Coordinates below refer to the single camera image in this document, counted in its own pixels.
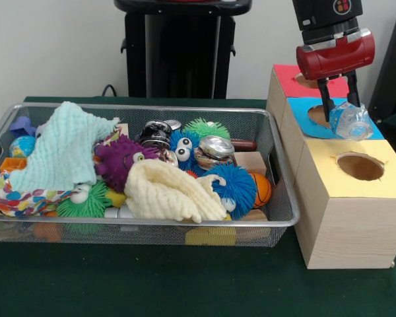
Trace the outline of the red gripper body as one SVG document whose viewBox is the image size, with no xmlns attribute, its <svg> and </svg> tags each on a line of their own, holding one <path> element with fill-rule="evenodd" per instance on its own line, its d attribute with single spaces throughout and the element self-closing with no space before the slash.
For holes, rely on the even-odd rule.
<svg viewBox="0 0 396 317">
<path fill-rule="evenodd" d="M 357 31 L 325 42 L 296 48 L 296 59 L 306 79 L 342 75 L 371 64 L 375 56 L 374 35 Z"/>
</svg>

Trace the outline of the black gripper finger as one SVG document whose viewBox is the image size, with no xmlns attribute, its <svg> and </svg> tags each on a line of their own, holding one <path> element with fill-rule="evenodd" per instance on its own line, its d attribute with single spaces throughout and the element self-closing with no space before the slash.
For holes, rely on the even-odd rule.
<svg viewBox="0 0 396 317">
<path fill-rule="evenodd" d="M 328 122 L 330 120 L 330 112 L 334 108 L 334 102 L 331 100 L 327 82 L 328 82 L 327 79 L 317 80 L 318 89 L 321 94 L 325 120 Z"/>
<path fill-rule="evenodd" d="M 347 77 L 348 94 L 347 101 L 353 106 L 360 105 L 360 98 L 357 87 L 357 76 L 355 71 L 350 71 L 345 74 Z"/>
</svg>

